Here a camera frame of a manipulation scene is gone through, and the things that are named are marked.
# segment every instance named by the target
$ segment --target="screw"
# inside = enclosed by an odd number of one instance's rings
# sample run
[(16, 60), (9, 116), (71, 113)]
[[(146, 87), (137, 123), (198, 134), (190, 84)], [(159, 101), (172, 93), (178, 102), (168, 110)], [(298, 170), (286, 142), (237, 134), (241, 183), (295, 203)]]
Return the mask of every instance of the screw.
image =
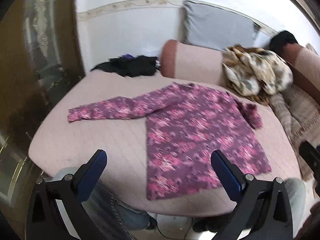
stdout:
[(247, 174), (247, 175), (245, 176), (245, 178), (246, 178), (247, 180), (249, 180), (249, 181), (253, 181), (253, 180), (254, 180), (254, 176), (253, 176), (252, 174)]
[(283, 182), (283, 179), (281, 179), (280, 177), (276, 178), (276, 182), (278, 182), (279, 184), (281, 184)]
[(36, 184), (41, 184), (42, 181), (43, 181), (43, 179), (42, 179), (42, 178), (39, 178), (39, 179), (36, 180)]
[(69, 181), (73, 179), (73, 175), (72, 174), (67, 174), (66, 176), (64, 176), (64, 180)]

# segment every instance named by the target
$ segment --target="cable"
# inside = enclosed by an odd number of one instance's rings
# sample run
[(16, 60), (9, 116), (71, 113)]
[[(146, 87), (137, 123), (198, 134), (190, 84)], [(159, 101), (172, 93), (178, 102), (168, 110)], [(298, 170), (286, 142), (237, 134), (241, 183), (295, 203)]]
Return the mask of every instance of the cable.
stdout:
[(160, 231), (160, 229), (159, 229), (159, 227), (158, 227), (158, 224), (157, 224), (157, 228), (158, 228), (159, 233), (160, 233), (164, 238), (166, 238), (166, 239), (170, 239), (170, 240), (186, 240), (186, 237), (187, 237), (187, 235), (188, 235), (188, 233), (189, 233), (189, 231), (190, 231), (190, 229), (191, 229), (191, 227), (192, 227), (192, 224), (193, 224), (193, 218), (191, 218), (191, 225), (190, 225), (190, 227), (188, 228), (188, 231), (187, 231), (186, 234), (184, 235), (183, 239), (181, 239), (181, 238), (171, 238), (171, 237), (167, 237), (167, 236), (165, 236), (164, 234), (162, 234), (162, 232)]

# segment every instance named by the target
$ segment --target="gray pillow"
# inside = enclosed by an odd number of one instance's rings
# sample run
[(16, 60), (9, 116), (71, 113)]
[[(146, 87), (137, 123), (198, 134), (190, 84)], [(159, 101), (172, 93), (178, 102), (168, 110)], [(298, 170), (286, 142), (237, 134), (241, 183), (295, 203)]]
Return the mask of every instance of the gray pillow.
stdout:
[(254, 22), (239, 14), (214, 6), (184, 1), (186, 36), (184, 43), (222, 50), (237, 43), (252, 47)]

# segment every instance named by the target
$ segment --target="folded sleeve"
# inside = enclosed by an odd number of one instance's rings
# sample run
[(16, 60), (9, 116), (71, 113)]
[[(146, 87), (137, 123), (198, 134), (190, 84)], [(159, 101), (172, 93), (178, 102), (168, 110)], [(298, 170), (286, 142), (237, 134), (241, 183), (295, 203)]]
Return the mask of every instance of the folded sleeve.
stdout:
[(258, 113), (257, 105), (241, 102), (238, 98), (228, 93), (229, 96), (237, 103), (238, 110), (247, 123), (254, 129), (262, 127), (261, 116)]
[(116, 97), (70, 109), (68, 122), (101, 119), (135, 119), (159, 111), (185, 99), (192, 85), (173, 83), (136, 98)]

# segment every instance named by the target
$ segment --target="shirt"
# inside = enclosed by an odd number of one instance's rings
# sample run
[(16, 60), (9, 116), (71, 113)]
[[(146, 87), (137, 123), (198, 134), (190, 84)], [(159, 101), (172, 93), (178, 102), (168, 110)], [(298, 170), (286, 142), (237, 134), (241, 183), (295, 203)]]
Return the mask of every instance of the shirt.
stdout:
[(221, 186), (210, 161), (217, 149), (244, 174), (271, 171), (251, 129), (262, 127), (257, 106), (225, 91), (173, 83), (136, 98), (116, 97), (70, 109), (68, 121), (144, 116), (149, 200)]

